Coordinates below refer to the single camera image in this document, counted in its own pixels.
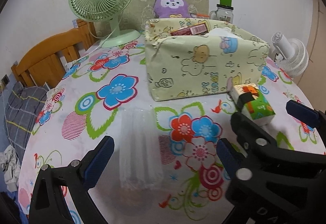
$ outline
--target fan power cord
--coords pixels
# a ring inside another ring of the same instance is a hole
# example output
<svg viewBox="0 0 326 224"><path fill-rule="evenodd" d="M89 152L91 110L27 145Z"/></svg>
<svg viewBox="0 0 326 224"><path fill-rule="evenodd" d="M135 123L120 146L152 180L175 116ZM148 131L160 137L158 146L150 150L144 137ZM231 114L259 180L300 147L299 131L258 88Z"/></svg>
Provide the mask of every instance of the fan power cord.
<svg viewBox="0 0 326 224"><path fill-rule="evenodd" d="M91 28L89 27L89 22L88 22L88 21L87 21L87 27L88 27L88 31L89 31L89 33L90 33L94 38L96 38L96 39L103 39L103 38L106 37L106 36L104 36L104 37L97 37L97 36L95 36L95 35L92 33Z"/></svg>
<svg viewBox="0 0 326 224"><path fill-rule="evenodd" d="M120 18L120 20L119 20L119 23L118 23L118 26L120 25L120 22L121 22L121 20L122 20L122 16L123 16L123 12L121 13L121 18ZM87 53L86 55L84 55L84 56L82 56L82 57L80 57L80 58L78 58L77 60L74 60L74 61L72 61L72 62L69 62L69 63L66 63L66 67L67 67L67 70L70 70L79 60L81 60L81 59L83 59L83 58L85 58L85 57L87 57L88 55L90 55L91 53L93 53L93 52L95 52L96 50L98 50L98 49L100 49L100 48L102 48L102 46L103 46L103 44L110 38L110 36L115 32L115 30L118 28L118 26L117 27L115 27L114 29L113 29L113 31L109 34L109 36L108 37L106 37L106 39L98 46L98 47L96 47L92 52L90 52L90 53Z"/></svg>

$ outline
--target fan base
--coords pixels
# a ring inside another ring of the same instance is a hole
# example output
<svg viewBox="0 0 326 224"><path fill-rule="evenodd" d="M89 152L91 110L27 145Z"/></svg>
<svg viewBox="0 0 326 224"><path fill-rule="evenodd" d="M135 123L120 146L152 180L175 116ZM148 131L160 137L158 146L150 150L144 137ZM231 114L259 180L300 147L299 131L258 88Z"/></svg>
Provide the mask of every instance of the fan base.
<svg viewBox="0 0 326 224"><path fill-rule="evenodd" d="M141 34L136 30L122 30L120 31L120 34L116 37L109 38L105 43L103 44L103 48L110 48L114 46L119 46L122 44L126 44L129 42L132 42L133 40L137 39Z"/></svg>

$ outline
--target cartoon wrapping paper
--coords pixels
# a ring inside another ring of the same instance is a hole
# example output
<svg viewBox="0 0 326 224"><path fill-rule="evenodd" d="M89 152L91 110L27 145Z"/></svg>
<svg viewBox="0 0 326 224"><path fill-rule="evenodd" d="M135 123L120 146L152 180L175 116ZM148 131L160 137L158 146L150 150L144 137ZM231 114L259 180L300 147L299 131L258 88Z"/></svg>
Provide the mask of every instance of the cartoon wrapping paper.
<svg viewBox="0 0 326 224"><path fill-rule="evenodd" d="M220 36L171 36L170 32L205 22L231 28L240 39ZM257 83L269 45L230 23L200 19L147 21L146 69L155 101L226 92L232 84Z"/></svg>

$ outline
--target metal screw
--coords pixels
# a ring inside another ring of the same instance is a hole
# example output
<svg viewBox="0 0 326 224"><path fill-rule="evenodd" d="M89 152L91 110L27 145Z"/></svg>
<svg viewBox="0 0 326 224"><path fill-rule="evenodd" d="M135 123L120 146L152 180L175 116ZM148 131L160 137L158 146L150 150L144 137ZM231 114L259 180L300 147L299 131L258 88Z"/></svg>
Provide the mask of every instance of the metal screw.
<svg viewBox="0 0 326 224"><path fill-rule="evenodd" d="M236 171L235 176L242 181L247 181L252 177L252 172L247 168L241 168Z"/></svg>
<svg viewBox="0 0 326 224"><path fill-rule="evenodd" d="M41 170L46 170L48 168L47 164L42 165Z"/></svg>
<svg viewBox="0 0 326 224"><path fill-rule="evenodd" d="M260 146L266 146L267 145L267 141L266 139L256 139L256 143Z"/></svg>
<svg viewBox="0 0 326 224"><path fill-rule="evenodd" d="M73 167L76 167L76 166L78 166L79 165L79 160L73 160L72 162L71 162L71 166L73 166Z"/></svg>

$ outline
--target fan stand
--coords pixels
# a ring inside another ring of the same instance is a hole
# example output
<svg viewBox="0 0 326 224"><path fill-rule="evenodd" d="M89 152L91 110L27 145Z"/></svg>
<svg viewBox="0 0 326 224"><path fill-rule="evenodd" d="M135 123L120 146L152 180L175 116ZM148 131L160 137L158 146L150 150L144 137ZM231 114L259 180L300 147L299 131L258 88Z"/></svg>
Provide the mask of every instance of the fan stand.
<svg viewBox="0 0 326 224"><path fill-rule="evenodd" d="M103 43L102 48L110 48L114 46L119 46L122 44L126 44L132 42L133 40L137 39L141 34L136 30L122 30L119 29L119 22L118 17L113 18L110 20L111 31L115 29L112 33L111 37L105 41L102 39L100 44Z"/></svg>

